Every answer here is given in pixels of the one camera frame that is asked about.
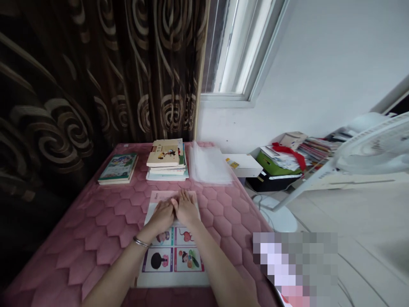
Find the bracelet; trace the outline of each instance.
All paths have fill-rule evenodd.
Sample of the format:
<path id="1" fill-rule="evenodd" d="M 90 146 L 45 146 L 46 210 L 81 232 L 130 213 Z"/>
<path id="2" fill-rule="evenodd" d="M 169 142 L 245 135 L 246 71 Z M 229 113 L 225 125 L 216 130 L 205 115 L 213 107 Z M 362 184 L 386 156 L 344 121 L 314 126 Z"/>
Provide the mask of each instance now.
<path id="1" fill-rule="evenodd" d="M 146 244 L 145 242 L 142 242 L 141 240 L 138 240 L 136 236 L 133 237 L 133 240 L 135 241 L 136 244 L 139 244 L 139 245 L 141 245 L 143 247 L 149 247 L 149 246 L 152 245 L 152 244 Z"/>

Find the hand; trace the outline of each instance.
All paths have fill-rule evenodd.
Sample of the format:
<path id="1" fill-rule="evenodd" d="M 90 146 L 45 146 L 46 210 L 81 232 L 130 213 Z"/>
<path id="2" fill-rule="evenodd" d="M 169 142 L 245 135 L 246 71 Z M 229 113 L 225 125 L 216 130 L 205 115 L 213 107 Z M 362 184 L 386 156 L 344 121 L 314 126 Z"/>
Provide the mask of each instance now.
<path id="1" fill-rule="evenodd" d="M 146 226 L 154 229 L 155 236 L 157 236 L 161 232 L 169 229 L 174 218 L 173 206 L 170 200 L 160 201 Z"/>
<path id="2" fill-rule="evenodd" d="M 193 223 L 200 222 L 199 213 L 194 205 L 195 200 L 193 197 L 192 199 L 189 198 L 186 190 L 179 192 L 179 203 L 174 198 L 170 201 L 175 208 L 176 216 L 183 225 L 189 227 Z"/>

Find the curtain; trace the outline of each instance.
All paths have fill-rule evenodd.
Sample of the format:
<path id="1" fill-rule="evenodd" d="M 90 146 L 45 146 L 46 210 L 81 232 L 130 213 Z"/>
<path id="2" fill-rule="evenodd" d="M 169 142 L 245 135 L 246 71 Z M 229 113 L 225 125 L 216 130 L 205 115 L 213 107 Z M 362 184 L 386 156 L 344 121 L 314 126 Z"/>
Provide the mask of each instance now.
<path id="1" fill-rule="evenodd" d="M 39 219 L 37 241 L 116 144 L 192 140 L 208 7 L 0 2 L 0 196 L 8 214 Z"/>

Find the bed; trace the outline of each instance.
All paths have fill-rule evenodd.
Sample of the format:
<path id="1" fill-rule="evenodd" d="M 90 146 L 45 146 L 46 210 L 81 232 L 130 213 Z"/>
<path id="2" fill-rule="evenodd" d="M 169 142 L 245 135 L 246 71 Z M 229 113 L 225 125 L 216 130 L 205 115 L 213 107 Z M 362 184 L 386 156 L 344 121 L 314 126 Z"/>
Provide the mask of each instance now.
<path id="1" fill-rule="evenodd" d="M 212 143 L 198 143 L 213 146 Z M 186 143 L 187 159 L 190 143 Z M 202 221 L 261 306 L 279 306 L 273 286 L 253 263 L 252 233 L 271 232 L 236 178 L 233 186 L 146 181 L 151 144 L 118 144 L 47 240 L 4 292 L 8 306 L 80 306 L 132 237 L 143 227 L 151 191 L 196 191 Z M 114 154 L 136 152 L 129 184 L 98 185 Z M 216 306 L 211 288 L 130 289 L 123 306 Z"/>

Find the white box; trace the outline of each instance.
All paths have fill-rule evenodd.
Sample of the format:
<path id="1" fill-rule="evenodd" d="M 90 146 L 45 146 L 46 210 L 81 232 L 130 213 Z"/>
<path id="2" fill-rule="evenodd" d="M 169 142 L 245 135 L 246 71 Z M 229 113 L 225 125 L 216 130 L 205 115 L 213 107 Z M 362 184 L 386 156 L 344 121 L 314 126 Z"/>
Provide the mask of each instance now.
<path id="1" fill-rule="evenodd" d="M 250 154 L 229 153 L 223 154 L 223 158 L 225 160 L 229 158 L 239 164 L 237 168 L 231 168 L 238 178 L 257 177 L 263 170 L 263 167 Z"/>
<path id="2" fill-rule="evenodd" d="M 296 150 L 298 146 L 300 146 L 302 142 L 305 141 L 306 138 L 308 138 L 306 134 L 303 134 L 298 131 L 286 132 L 282 137 L 281 141 L 279 142 L 279 144 L 281 146 L 289 147 L 292 150 Z"/>

